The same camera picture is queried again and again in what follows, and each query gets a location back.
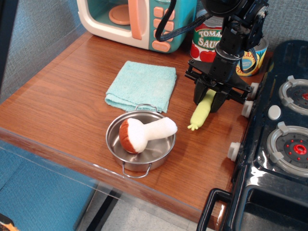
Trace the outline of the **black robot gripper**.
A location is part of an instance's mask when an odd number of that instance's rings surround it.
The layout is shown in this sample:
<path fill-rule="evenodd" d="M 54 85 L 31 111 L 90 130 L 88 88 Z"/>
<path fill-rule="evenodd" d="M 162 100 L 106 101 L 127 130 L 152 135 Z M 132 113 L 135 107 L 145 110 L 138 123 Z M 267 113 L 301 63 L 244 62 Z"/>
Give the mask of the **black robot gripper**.
<path fill-rule="evenodd" d="M 219 44 L 212 63 L 191 59 L 185 76 L 195 83 L 193 101 L 196 105 L 205 97 L 209 89 L 216 92 L 211 104 L 211 113 L 216 113 L 226 100 L 243 104 L 252 88 L 236 74 L 236 66 L 244 55 L 244 50 L 232 54 Z"/>

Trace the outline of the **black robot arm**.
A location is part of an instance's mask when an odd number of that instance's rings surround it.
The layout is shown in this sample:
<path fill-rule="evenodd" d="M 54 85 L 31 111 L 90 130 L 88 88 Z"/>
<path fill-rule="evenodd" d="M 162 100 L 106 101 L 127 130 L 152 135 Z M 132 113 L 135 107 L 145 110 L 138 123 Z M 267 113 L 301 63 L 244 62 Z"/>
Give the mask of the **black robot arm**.
<path fill-rule="evenodd" d="M 236 74 L 245 52 L 254 51 L 263 37 L 268 14 L 266 0 L 204 0 L 209 17 L 223 18 L 222 37 L 216 45 L 213 63 L 189 60 L 185 76 L 194 80 L 193 101 L 199 104 L 208 90 L 215 91 L 210 111 L 215 113 L 226 100 L 244 103 L 252 87 Z"/>

